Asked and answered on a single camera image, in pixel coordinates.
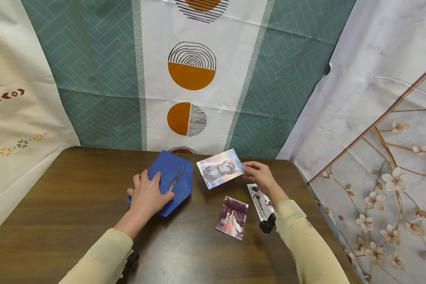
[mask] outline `brown table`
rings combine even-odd
[[[132,176],[157,155],[80,147],[61,153],[0,227],[0,284],[60,281],[126,212]],[[206,158],[178,155],[192,162]],[[350,282],[359,283],[297,168],[288,161],[259,161],[306,212]],[[250,204],[243,241],[215,230],[226,195]],[[134,250],[141,256],[136,271],[120,283],[298,283],[279,235],[258,228],[246,182],[238,177],[208,191],[197,167],[191,197],[168,218],[152,218]]]

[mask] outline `blue envelope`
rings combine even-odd
[[[161,180],[159,182],[159,190],[165,194],[170,188],[170,185],[178,177],[172,192],[175,197],[169,201],[157,215],[167,217],[175,208],[177,208],[183,200],[185,200],[192,193],[192,162],[186,161],[172,154],[171,152],[162,151],[148,168],[148,178],[153,179],[154,175],[160,171]],[[131,197],[126,199],[127,203],[131,202]]]

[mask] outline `sleeve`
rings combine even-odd
[[[59,284],[115,284],[121,277],[133,240],[113,228],[104,233]]]
[[[278,233],[295,259],[300,283],[349,283],[333,252],[295,201],[279,203],[275,215]]]

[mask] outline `green patterned fabric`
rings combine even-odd
[[[146,149],[140,1],[22,0],[81,144]],[[275,158],[355,0],[267,0],[226,149]]]
[[[239,156],[273,159],[324,75],[355,0],[275,0],[231,135]]]
[[[130,0],[22,0],[83,146],[142,149]]]

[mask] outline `black clip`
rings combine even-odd
[[[273,227],[275,227],[275,221],[276,221],[275,213],[271,213],[267,221],[261,221],[259,223],[259,227],[262,230],[262,232],[269,234],[273,230]]]
[[[133,269],[138,259],[139,259],[139,255],[136,254],[135,252],[132,252],[129,255],[129,257],[126,259],[125,267],[128,269]]]

